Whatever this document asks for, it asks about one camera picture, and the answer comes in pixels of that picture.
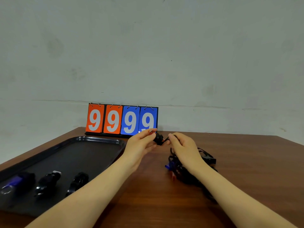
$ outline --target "white number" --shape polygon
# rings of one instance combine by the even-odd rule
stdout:
[[[125,124],[127,126],[131,126],[130,129],[128,127],[124,127],[124,130],[125,130],[126,133],[132,133],[135,130],[136,116],[135,116],[135,113],[133,111],[129,111],[129,112],[126,113],[126,115],[125,115]]]
[[[96,123],[94,126],[93,125],[89,125],[89,129],[91,131],[95,131],[98,129],[99,125],[100,125],[100,111],[97,109],[94,109],[91,111],[90,113],[90,122],[91,123]]]
[[[114,132],[118,128],[119,124],[119,115],[116,110],[111,110],[108,115],[108,122],[110,125],[113,125],[113,128],[111,126],[107,126],[107,129],[109,132]]]
[[[153,126],[154,126],[154,117],[153,117],[153,115],[151,113],[145,113],[143,115],[143,118],[142,118],[142,123],[143,123],[144,127],[149,127],[149,129],[153,128]]]

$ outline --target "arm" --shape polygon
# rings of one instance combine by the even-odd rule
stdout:
[[[93,227],[124,181],[138,168],[142,157],[156,147],[153,142],[155,133],[149,135],[149,130],[131,137],[124,154],[116,162],[78,191],[44,212],[27,228]]]
[[[174,151],[185,166],[212,194],[237,227],[295,227],[211,169],[201,158],[195,142],[181,133],[169,134]]]

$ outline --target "wooden table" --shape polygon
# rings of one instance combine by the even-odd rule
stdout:
[[[67,138],[79,127],[2,165],[0,170]],[[166,137],[168,131],[160,132]],[[219,173],[298,227],[304,227],[304,146],[277,136],[185,133],[217,159]],[[202,191],[170,179],[169,148],[147,154],[138,170],[98,219],[95,227],[234,227]],[[24,227],[34,218],[0,212],[0,227]]]

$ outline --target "orange number card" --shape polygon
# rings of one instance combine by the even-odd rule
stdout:
[[[89,104],[86,132],[101,133],[104,105]]]
[[[105,125],[103,128],[103,132],[119,134],[122,114],[123,114],[122,105],[107,105],[105,111]]]

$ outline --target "forearm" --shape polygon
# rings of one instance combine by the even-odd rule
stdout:
[[[210,191],[237,227],[295,227],[210,167],[203,166],[194,171],[194,175]]]
[[[93,227],[96,220],[132,173],[120,157],[104,172],[30,223],[32,227]]]

